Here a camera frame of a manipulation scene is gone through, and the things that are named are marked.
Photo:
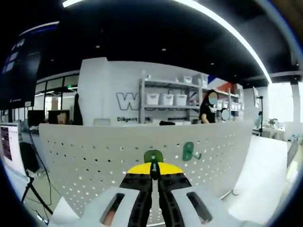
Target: monitor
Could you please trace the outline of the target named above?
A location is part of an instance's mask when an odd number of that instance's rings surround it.
[[[66,122],[70,119],[70,111],[69,110],[49,110],[48,111],[48,123],[50,124],[59,124],[58,123],[58,115],[61,113],[66,113]]]
[[[40,123],[45,122],[44,110],[29,110],[27,112],[28,126],[38,126]]]
[[[0,124],[0,133],[5,165],[18,174],[26,176],[20,151],[18,123]]]
[[[259,108],[260,104],[259,104],[259,92],[255,87],[252,87],[252,91],[253,91],[253,95],[254,95],[254,105],[256,108]]]

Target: desk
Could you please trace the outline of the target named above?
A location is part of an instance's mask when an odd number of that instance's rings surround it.
[[[285,185],[287,144],[283,141],[252,136],[249,152],[234,192],[223,201],[239,220],[265,223],[274,213]],[[77,215],[61,197],[49,227],[71,223]]]
[[[284,133],[285,133],[285,128],[270,128],[270,127],[263,127],[263,132],[269,132],[269,138],[273,139],[273,137],[275,137],[274,139],[276,140],[284,140]]]

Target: window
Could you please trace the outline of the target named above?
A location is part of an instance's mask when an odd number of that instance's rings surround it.
[[[301,122],[303,123],[303,82],[299,82],[299,92],[300,92],[300,103],[301,103],[300,117],[301,117]]]
[[[294,121],[294,99],[290,83],[278,83],[268,86],[269,118],[279,122]]]

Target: white pegboard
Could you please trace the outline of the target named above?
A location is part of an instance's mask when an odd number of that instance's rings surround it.
[[[81,216],[85,204],[109,186],[119,186],[126,172],[144,162],[150,149],[163,153],[164,162],[179,166],[192,185],[202,185],[218,198],[232,190],[248,152],[251,122],[188,126],[87,127],[41,124],[41,142],[60,193]],[[182,160],[183,146],[194,143],[202,153]],[[163,222],[157,182],[153,181],[148,224]]]

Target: cable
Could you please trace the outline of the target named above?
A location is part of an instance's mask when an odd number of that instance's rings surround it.
[[[41,163],[42,163],[42,165],[43,165],[43,168],[44,168],[44,170],[45,170],[46,176],[47,176],[47,180],[48,180],[48,184],[49,184],[49,200],[50,200],[50,204],[49,204],[48,206],[50,206],[50,205],[52,204],[52,187],[51,187],[51,180],[49,179],[49,176],[48,176],[48,173],[47,173],[47,169],[46,169],[46,167],[45,167],[45,165],[44,165],[44,163],[43,163],[43,161],[42,161],[40,155],[38,154],[38,151],[37,151],[36,146],[35,146],[34,141],[33,141],[32,133],[31,133],[31,131],[30,131],[29,128],[28,128],[28,130],[29,130],[29,137],[30,137],[30,141],[31,141],[31,143],[32,143],[32,147],[33,147],[35,153],[37,154],[38,158],[40,159],[40,161],[41,161]]]

